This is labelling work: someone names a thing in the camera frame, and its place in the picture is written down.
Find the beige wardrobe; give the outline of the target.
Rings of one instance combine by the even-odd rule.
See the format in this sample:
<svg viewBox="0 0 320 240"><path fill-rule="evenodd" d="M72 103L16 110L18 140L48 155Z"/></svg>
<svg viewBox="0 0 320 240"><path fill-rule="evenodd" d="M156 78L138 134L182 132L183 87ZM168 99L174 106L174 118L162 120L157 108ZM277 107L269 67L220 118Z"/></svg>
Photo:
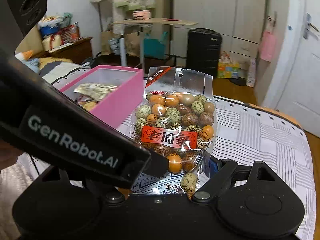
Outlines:
<svg viewBox="0 0 320 240"><path fill-rule="evenodd" d="M258 60L255 97L276 108L283 93L298 43L303 0L173 0L173 16L198 22L222 35L223 50L240 61ZM260 58L264 31L276 38L271 62Z"/></svg>

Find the black suitcase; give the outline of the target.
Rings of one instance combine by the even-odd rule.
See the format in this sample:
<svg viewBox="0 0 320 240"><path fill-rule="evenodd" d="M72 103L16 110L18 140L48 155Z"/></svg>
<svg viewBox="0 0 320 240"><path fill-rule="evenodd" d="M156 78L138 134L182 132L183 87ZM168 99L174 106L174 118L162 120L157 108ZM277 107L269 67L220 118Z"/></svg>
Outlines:
<svg viewBox="0 0 320 240"><path fill-rule="evenodd" d="M217 77L217 70L222 46L220 33L195 28L188 31L186 68Z"/></svg>

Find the pink hanging bag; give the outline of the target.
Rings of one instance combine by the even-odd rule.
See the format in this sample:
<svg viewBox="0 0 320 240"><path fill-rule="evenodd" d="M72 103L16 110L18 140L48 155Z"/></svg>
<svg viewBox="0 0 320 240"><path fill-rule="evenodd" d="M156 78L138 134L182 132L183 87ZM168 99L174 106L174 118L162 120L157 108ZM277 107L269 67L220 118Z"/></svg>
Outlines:
<svg viewBox="0 0 320 240"><path fill-rule="evenodd" d="M270 32L264 31L260 42L260 58L266 62L271 62L276 47L277 38Z"/></svg>

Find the mixed peanut snack bag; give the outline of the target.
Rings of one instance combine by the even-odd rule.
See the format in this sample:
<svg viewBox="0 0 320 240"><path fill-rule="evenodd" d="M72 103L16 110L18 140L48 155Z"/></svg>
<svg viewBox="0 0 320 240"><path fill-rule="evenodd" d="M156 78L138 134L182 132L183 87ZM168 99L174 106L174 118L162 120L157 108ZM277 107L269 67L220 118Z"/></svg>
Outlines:
<svg viewBox="0 0 320 240"><path fill-rule="evenodd" d="M212 88L208 74L150 67L143 101L132 113L130 136L169 166L159 176L141 173L132 192L191 196L209 180L216 129Z"/></svg>

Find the striped white bedsheet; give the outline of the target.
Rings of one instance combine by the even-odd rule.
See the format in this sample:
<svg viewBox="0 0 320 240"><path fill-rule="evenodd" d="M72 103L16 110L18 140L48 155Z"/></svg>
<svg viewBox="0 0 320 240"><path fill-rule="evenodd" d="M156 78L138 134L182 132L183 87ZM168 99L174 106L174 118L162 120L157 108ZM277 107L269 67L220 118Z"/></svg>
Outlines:
<svg viewBox="0 0 320 240"><path fill-rule="evenodd" d="M13 206L23 238L313 239L316 191L304 131L274 113L213 100L210 157L222 167L194 194L134 193L47 163Z"/></svg>

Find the pink storage box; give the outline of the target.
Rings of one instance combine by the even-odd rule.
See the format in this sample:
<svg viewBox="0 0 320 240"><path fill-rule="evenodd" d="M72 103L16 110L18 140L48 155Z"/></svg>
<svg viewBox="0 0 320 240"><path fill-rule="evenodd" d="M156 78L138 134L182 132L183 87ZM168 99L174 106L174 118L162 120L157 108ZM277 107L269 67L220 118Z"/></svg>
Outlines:
<svg viewBox="0 0 320 240"><path fill-rule="evenodd" d="M72 81L57 82L55 87L73 101L76 100L74 89L82 83L114 85L116 90L99 102L90 113L117 129L121 123L141 103L144 94L144 70L138 68L99 65L85 71Z"/></svg>

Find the rolling side table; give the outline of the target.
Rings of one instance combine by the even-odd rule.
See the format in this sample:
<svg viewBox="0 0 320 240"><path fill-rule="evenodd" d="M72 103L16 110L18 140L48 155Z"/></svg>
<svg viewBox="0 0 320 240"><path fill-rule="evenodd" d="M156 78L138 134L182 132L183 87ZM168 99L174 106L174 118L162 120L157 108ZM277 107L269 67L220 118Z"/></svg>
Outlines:
<svg viewBox="0 0 320 240"><path fill-rule="evenodd" d="M139 45L140 45L140 52L139 52L139 65L143 70L145 70L145 62L144 62L144 37L146 31L151 31L154 25L182 25L182 26L195 26L198 22L194 21L186 21L186 20L178 20L173 18L150 18L148 20L123 20L123 21L115 21L112 25L122 25L123 28L125 27L138 27L139 28ZM125 34L124 30L120 32L120 60L121 65L127 67L127 59L126 59L126 49L125 49Z"/></svg>

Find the colourful gift box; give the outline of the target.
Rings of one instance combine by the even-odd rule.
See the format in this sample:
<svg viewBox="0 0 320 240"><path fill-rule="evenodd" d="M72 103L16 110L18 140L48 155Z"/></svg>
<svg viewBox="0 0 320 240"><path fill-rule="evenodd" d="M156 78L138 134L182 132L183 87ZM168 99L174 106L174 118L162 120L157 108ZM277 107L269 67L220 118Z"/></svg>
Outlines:
<svg viewBox="0 0 320 240"><path fill-rule="evenodd" d="M223 51L220 54L217 77L222 79L237 79L239 76L239 63Z"/></svg>

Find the wooden nightstand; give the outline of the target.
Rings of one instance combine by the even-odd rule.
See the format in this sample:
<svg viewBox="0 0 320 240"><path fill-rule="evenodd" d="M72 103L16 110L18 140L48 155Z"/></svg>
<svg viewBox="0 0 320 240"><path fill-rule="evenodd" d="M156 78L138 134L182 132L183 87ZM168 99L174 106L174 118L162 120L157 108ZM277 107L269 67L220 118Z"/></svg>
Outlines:
<svg viewBox="0 0 320 240"><path fill-rule="evenodd" d="M81 64L87 58L93 57L91 39L92 37L82 37L73 44L58 49L52 53L42 51L33 55L31 58L54 57L59 59L69 59L73 63Z"/></svg>

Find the beige printed snack bag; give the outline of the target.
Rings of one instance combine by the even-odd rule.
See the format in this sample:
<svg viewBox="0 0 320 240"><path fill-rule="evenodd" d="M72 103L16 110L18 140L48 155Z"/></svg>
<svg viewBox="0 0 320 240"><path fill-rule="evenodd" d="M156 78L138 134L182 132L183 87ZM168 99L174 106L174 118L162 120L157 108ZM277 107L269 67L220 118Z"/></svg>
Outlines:
<svg viewBox="0 0 320 240"><path fill-rule="evenodd" d="M76 87L73 92L89 96L95 101L101 101L105 96L114 92L118 86L105 85L100 83L82 83Z"/></svg>

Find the white floral paper bag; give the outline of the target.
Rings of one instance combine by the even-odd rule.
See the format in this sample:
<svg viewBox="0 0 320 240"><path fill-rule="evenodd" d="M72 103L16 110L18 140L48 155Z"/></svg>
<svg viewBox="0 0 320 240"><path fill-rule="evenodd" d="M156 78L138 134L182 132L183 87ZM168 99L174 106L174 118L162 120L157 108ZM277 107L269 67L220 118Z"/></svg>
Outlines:
<svg viewBox="0 0 320 240"><path fill-rule="evenodd" d="M246 86L253 88L255 85L256 60L251 58L248 62Z"/></svg>

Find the teal shopping bag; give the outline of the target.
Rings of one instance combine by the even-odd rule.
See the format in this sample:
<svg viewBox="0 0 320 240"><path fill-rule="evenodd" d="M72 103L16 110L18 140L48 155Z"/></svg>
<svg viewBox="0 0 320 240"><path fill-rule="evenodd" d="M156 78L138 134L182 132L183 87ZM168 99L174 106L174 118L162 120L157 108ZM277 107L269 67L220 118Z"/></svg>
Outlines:
<svg viewBox="0 0 320 240"><path fill-rule="evenodd" d="M149 34L144 37L144 55L154 59L164 59L168 32L165 31L161 39L151 38Z"/></svg>

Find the white door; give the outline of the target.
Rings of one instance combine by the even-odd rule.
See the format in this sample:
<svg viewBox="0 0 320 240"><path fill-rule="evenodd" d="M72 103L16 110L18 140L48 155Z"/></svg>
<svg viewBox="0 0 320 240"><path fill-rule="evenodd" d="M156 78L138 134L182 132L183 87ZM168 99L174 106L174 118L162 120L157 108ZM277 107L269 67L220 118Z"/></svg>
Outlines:
<svg viewBox="0 0 320 240"><path fill-rule="evenodd" d="M303 0L298 45L277 109L319 137L319 0Z"/></svg>

